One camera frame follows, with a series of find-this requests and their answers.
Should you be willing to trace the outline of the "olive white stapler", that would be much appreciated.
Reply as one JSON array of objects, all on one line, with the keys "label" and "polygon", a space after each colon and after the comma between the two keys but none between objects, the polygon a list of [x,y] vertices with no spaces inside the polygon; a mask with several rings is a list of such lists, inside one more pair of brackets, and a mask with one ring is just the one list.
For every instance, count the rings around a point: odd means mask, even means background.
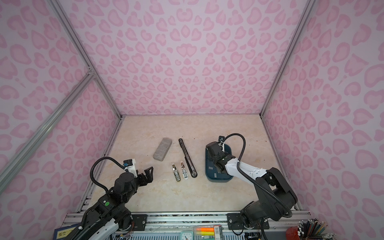
[{"label": "olive white stapler", "polygon": [[172,164],[172,169],[173,169],[173,173],[174,173],[176,181],[180,182],[181,181],[181,177],[180,177],[179,171],[178,171],[178,169],[177,169],[175,164]]}]

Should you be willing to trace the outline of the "pink white stapler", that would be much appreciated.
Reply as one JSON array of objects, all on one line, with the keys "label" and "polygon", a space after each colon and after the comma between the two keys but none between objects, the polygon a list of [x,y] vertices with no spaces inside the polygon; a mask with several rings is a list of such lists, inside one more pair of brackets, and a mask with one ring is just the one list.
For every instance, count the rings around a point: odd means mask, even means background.
[{"label": "pink white stapler", "polygon": [[183,162],[181,162],[181,169],[182,169],[183,178],[185,180],[187,180],[189,178],[189,176],[188,176],[188,172],[187,172],[187,169],[185,167],[185,164]]}]

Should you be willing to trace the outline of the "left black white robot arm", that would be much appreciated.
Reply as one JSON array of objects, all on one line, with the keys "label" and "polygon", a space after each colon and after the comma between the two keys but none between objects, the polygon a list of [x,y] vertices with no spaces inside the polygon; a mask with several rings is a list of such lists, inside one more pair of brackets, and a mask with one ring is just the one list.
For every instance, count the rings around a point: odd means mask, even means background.
[{"label": "left black white robot arm", "polygon": [[136,177],[130,172],[122,173],[115,185],[84,213],[80,224],[65,239],[106,240],[118,230],[132,230],[134,220],[125,205],[139,187],[152,183],[153,170],[150,167]]}]

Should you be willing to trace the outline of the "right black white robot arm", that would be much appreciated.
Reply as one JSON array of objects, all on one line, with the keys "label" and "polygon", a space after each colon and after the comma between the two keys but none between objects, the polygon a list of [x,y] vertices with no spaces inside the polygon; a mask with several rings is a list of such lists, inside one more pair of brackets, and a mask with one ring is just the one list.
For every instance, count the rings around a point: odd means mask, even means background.
[{"label": "right black white robot arm", "polygon": [[218,172],[251,184],[258,196],[257,201],[250,202],[240,210],[243,226],[250,229],[261,225],[265,219],[279,221],[282,218],[291,218],[292,208],[297,204],[298,197],[280,170],[266,170],[243,163],[246,142],[243,142],[238,157],[225,152],[222,145],[219,142],[206,145],[206,151]]}]

